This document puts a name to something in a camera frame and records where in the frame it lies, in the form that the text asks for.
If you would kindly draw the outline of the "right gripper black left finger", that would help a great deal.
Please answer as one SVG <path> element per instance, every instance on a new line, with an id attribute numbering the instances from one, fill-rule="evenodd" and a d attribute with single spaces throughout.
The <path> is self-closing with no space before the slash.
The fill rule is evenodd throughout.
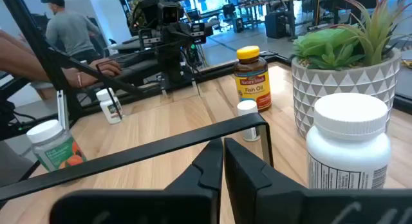
<path id="1" fill-rule="evenodd" d="M 57 200 L 50 223 L 218 223 L 223 143 L 211 140 L 162 190 L 80 190 Z"/>

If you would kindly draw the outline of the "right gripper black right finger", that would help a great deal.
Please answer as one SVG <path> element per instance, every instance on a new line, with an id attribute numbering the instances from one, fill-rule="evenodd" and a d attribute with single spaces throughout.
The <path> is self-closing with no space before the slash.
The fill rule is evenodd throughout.
<path id="1" fill-rule="evenodd" d="M 236 223 L 411 223 L 409 189 L 307 189 L 234 139 L 224 142 Z"/>

